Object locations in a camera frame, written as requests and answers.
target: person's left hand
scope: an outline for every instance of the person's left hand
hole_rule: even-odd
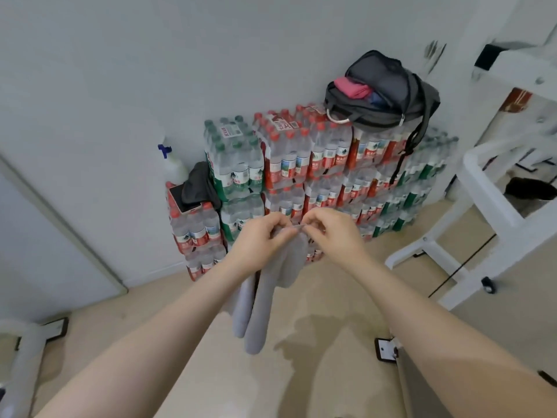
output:
[[[275,226],[285,229],[271,238]],[[292,227],[292,222],[279,212],[249,220],[223,262],[238,270],[244,278],[261,270],[283,245],[297,235],[297,228],[288,227]]]

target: pink cloth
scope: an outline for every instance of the pink cloth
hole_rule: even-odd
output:
[[[346,76],[339,77],[335,79],[334,82],[339,91],[341,91],[348,98],[352,98],[353,100],[366,98],[373,92],[373,89],[371,89],[369,86],[361,83],[353,83]]]

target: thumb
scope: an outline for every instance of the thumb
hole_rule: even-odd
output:
[[[329,241],[327,240],[327,237],[323,233],[321,233],[321,231],[318,228],[315,228],[308,224],[307,226],[304,226],[302,228],[302,231],[310,238],[312,238],[314,241],[316,241],[321,248],[325,248],[327,246]]]
[[[298,229],[296,227],[284,227],[276,236],[271,239],[273,249],[275,251],[286,245],[291,239],[293,239],[298,234]]]

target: forearm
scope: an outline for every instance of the forearm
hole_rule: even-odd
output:
[[[39,418],[151,418],[224,302],[245,276],[225,261],[178,300],[112,345]]]
[[[418,294],[383,264],[364,259],[347,270],[370,294],[393,334],[455,417],[502,412],[521,416],[535,408],[549,411],[556,406],[551,387],[537,375],[495,342]],[[517,392],[523,398],[517,398]]]

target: backpack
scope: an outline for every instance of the backpack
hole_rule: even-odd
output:
[[[367,132],[381,132],[400,126],[405,121],[422,117],[421,123],[410,134],[400,156],[393,183],[404,157],[414,152],[426,133],[429,118],[440,104],[439,92],[418,75],[402,67],[400,60],[372,50],[362,55],[345,73],[352,82],[371,87],[385,102],[376,106],[367,100],[348,98],[334,82],[327,85],[325,108],[331,121],[346,123]]]

